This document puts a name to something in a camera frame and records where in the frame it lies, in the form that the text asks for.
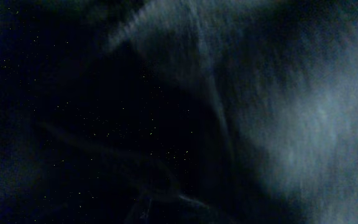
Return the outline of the large black garment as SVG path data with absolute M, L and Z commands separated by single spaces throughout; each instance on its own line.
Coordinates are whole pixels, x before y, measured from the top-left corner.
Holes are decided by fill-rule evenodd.
M 146 90 L 191 193 L 138 138 Z M 358 1 L 0 1 L 0 223 L 358 223 Z

